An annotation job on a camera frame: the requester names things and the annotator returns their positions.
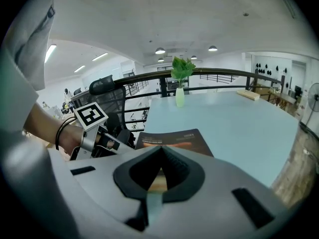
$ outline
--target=white ceiling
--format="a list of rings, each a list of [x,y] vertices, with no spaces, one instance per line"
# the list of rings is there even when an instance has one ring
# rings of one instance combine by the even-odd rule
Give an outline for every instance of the white ceiling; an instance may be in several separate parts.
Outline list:
[[[48,48],[51,44],[56,44],[56,48],[44,64],[46,82],[70,76],[80,76],[96,64],[108,61],[116,56],[104,49],[83,43],[50,39]],[[106,52],[109,54],[96,61],[92,61],[92,59]],[[74,71],[82,65],[85,65],[85,68],[74,73]]]
[[[53,77],[58,71],[73,73],[103,50],[144,65],[157,62],[158,47],[167,51],[164,56],[199,59],[234,51],[319,54],[316,40],[291,0],[54,0],[54,6],[50,37],[89,46],[69,44],[77,47],[66,47],[65,53],[55,51],[52,65],[46,65],[47,75]],[[218,51],[208,52],[210,45]],[[54,60],[66,59],[70,53],[73,62]]]

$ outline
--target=wooden block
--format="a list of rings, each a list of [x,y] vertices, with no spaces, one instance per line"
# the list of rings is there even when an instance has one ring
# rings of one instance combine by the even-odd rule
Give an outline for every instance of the wooden block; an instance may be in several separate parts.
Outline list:
[[[260,95],[254,92],[251,92],[249,90],[237,90],[237,94],[244,96],[246,98],[249,98],[251,100],[258,100],[260,98]]]

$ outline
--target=table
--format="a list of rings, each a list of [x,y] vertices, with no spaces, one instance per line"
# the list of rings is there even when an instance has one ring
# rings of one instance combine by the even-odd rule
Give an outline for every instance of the table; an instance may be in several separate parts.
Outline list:
[[[292,149],[298,121],[259,99],[236,92],[153,99],[145,132],[166,133],[199,129],[215,158],[228,161],[270,187]]]
[[[286,110],[287,105],[293,105],[296,102],[296,99],[284,93],[269,92],[269,98],[271,95],[276,97],[276,105],[278,105],[284,111]]]

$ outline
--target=railing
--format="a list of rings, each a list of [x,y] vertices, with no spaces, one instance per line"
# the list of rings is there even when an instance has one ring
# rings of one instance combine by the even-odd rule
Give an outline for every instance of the railing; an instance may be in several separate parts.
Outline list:
[[[284,82],[285,82],[285,76],[283,75],[281,78],[281,81],[272,79],[270,77],[266,77],[263,75],[259,75],[258,71],[255,73],[249,73],[245,71],[238,71],[238,70],[231,70],[231,69],[220,69],[220,68],[196,68],[193,70],[192,75],[227,75],[227,76],[243,76],[247,77],[246,84],[245,85],[224,85],[224,86],[205,86],[205,87],[188,87],[184,88],[185,91],[196,91],[196,90],[207,90],[207,89],[226,89],[226,88],[245,88],[246,90],[252,90],[253,92],[256,90],[256,88],[270,88],[270,87],[264,87],[264,86],[257,86],[257,80],[262,79],[266,81],[270,81],[271,85],[273,83],[280,83],[283,89]],[[140,82],[148,82],[149,80],[155,80],[159,79],[160,84],[160,92],[150,92],[150,93],[144,93],[140,95],[134,95],[134,96],[128,96],[126,95],[126,100],[133,99],[133,98],[140,98],[140,97],[148,97],[148,96],[154,96],[154,95],[161,95],[161,97],[167,97],[168,93],[173,93],[175,90],[167,90],[166,88],[166,81],[165,79],[167,77],[170,77],[170,70],[165,71],[158,71],[158,72],[151,72],[151,73],[145,73],[145,74],[139,74],[134,75],[127,78],[118,79],[115,82],[116,86],[124,86],[129,84],[135,84]],[[72,101],[75,104],[75,107],[79,107],[80,105],[77,104],[77,100],[81,98],[82,96],[88,94],[88,91],[81,92],[75,96],[72,97]],[[146,111],[149,110],[150,107],[145,108],[138,108],[138,109],[132,109],[132,110],[126,110],[125,113],[131,113],[131,112],[137,112],[137,111]],[[146,119],[137,119],[137,120],[129,120],[125,121],[125,123],[135,123],[135,122],[146,122]],[[132,132],[138,132],[138,131],[144,131],[143,128],[139,129],[133,129]]]
[[[233,75],[200,75],[199,76],[200,79],[203,80],[208,80],[208,81],[216,81],[216,82],[221,82],[221,83],[231,83],[234,80],[236,80],[238,78],[238,76],[233,76]]]
[[[149,81],[135,82],[125,85],[126,96],[133,96],[149,84]]]

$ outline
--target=wooden surface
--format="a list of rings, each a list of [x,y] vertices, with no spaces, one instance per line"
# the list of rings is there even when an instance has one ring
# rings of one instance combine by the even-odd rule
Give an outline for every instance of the wooden surface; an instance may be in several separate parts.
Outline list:
[[[299,128],[290,156],[272,185],[288,208],[310,193],[317,176],[316,159],[304,154],[304,149],[319,158],[319,142]]]
[[[274,92],[270,92],[271,95],[274,95],[280,99],[282,99],[283,101],[293,105],[296,102],[296,99],[292,98],[291,96],[288,96],[284,93],[274,93]]]

